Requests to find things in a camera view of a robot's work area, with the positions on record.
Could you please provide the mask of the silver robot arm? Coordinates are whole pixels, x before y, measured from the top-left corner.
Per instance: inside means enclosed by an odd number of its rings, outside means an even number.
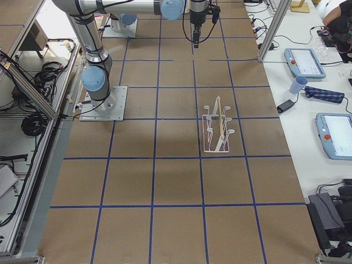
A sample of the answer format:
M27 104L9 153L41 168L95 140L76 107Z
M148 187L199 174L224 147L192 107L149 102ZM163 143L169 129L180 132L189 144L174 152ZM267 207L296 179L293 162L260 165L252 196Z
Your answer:
M91 98L94 110L110 111L117 98L112 94L109 74L112 58L105 51L95 21L95 14L154 14L167 20L177 20L189 13L194 25L192 43L198 47L200 32L211 7L209 1L54 1L54 4L71 18L80 44L86 51L88 68L81 80Z
M114 33L120 34L134 34L136 31L138 15L121 13L118 15L111 14L110 28Z

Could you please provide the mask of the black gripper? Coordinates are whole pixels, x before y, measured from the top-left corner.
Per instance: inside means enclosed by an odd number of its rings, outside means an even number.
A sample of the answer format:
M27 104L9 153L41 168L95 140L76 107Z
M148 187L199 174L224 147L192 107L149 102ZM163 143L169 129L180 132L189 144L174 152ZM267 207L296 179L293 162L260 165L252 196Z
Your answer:
M206 11L205 10L203 10L201 12L196 12L196 11L190 10L190 22L194 26L194 32L192 35L192 42L193 42L194 48L199 47L199 38L200 38L200 34L201 34L201 27L205 21L206 21Z

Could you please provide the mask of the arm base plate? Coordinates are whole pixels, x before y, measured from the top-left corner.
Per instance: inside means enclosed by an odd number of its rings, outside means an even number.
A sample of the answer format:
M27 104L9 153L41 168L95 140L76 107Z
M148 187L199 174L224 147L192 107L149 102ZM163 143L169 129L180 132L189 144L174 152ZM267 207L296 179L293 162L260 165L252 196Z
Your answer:
M127 86L110 88L110 95L103 104L100 105L100 102L93 101L93 103L83 105L84 114L79 115L79 120L81 122L123 121L127 93Z
M109 20L106 25L103 38L134 39L138 21L135 20L131 25L125 25L120 20Z

